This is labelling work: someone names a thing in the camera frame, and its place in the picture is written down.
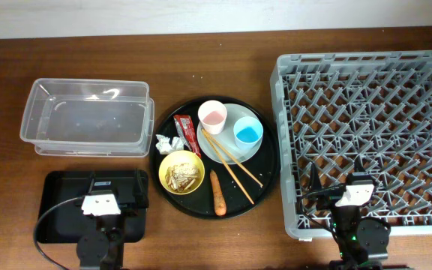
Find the blue cup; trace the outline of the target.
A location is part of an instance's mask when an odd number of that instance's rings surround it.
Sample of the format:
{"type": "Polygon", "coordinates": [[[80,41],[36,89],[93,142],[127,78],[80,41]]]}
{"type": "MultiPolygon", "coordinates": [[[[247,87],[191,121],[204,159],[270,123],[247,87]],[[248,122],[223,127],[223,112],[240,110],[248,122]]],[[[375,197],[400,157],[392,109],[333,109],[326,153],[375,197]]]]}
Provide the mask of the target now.
{"type": "Polygon", "coordinates": [[[263,138],[263,125],[258,118],[245,116],[233,127],[235,144],[241,149],[252,149],[263,138]]]}

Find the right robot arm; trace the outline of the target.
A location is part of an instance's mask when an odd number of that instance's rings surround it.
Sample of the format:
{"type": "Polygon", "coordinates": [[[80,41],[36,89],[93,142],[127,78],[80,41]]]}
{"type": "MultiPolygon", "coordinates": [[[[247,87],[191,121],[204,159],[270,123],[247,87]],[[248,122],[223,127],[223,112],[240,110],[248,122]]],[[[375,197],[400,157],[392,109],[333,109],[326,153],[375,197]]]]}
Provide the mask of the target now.
{"type": "Polygon", "coordinates": [[[360,157],[353,165],[343,184],[323,187],[313,163],[306,197],[316,201],[317,210],[331,214],[331,225],[324,229],[335,240],[340,259],[331,261],[330,269],[381,269],[388,258],[391,225],[376,217],[362,217],[361,207],[370,201],[376,179],[363,168],[360,157]]]}

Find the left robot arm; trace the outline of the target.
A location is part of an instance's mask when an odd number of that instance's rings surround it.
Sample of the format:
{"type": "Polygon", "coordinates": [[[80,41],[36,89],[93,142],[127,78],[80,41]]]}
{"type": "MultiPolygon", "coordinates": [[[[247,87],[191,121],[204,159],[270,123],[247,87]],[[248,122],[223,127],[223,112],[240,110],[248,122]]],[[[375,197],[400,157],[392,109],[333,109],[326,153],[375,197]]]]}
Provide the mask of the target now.
{"type": "Polygon", "coordinates": [[[123,268],[125,244],[146,232],[148,187],[148,174],[140,169],[91,175],[81,209],[94,224],[76,246],[81,269],[123,268]]]}

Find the pink cup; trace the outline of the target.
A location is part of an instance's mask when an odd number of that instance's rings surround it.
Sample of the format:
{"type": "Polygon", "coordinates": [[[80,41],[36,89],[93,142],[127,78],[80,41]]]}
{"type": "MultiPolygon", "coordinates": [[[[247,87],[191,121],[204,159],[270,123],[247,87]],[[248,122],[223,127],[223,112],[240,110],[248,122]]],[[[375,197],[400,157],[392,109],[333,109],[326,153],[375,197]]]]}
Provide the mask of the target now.
{"type": "Polygon", "coordinates": [[[210,134],[219,134],[227,120],[227,108],[217,100],[208,100],[198,109],[199,122],[210,134]]]}

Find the food scraps and rice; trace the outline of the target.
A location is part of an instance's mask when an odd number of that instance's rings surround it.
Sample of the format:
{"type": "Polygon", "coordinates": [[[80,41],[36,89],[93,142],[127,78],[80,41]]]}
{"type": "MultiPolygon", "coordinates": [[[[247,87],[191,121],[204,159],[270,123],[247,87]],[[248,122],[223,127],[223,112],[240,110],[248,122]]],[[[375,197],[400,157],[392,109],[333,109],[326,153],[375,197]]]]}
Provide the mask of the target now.
{"type": "Polygon", "coordinates": [[[180,163],[170,166],[165,175],[168,187],[175,192],[183,193],[200,177],[200,170],[191,163],[180,163]]]}

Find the yellow bowl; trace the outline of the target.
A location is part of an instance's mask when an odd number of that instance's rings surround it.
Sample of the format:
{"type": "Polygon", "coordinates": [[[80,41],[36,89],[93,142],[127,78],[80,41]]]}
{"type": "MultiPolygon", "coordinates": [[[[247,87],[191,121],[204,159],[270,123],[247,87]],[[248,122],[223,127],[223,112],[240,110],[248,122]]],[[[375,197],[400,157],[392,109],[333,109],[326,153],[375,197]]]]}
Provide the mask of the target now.
{"type": "Polygon", "coordinates": [[[194,192],[203,183],[205,174],[201,158],[186,150],[168,154],[157,167],[163,188],[175,195],[194,192]]]}

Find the orange carrot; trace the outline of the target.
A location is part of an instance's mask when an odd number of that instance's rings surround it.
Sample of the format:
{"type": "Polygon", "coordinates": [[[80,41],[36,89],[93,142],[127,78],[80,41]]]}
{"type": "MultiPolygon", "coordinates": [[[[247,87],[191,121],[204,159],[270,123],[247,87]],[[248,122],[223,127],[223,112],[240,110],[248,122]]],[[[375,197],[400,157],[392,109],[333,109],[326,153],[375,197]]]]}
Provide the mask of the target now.
{"type": "Polygon", "coordinates": [[[214,170],[210,171],[211,188],[214,200],[214,212],[217,216],[224,216],[227,213],[227,205],[221,190],[218,176],[214,170]]]}

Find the red snack wrapper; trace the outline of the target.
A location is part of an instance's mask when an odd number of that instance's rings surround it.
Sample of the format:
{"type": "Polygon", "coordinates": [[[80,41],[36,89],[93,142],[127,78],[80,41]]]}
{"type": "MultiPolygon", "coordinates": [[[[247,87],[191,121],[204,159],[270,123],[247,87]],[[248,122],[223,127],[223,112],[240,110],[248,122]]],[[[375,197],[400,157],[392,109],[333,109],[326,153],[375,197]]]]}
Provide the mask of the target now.
{"type": "Polygon", "coordinates": [[[189,115],[174,115],[173,119],[178,135],[184,137],[187,147],[198,157],[201,157],[192,118],[189,115]]]}

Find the white tissue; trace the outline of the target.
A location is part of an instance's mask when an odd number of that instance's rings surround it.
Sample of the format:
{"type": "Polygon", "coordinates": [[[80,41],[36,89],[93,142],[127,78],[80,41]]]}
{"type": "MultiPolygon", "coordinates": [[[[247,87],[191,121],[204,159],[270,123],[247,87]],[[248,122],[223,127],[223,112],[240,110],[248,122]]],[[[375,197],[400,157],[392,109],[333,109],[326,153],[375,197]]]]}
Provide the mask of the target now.
{"type": "Polygon", "coordinates": [[[181,151],[185,147],[183,140],[178,136],[169,138],[167,136],[157,134],[156,138],[157,143],[155,147],[161,155],[169,155],[173,152],[181,151]]]}

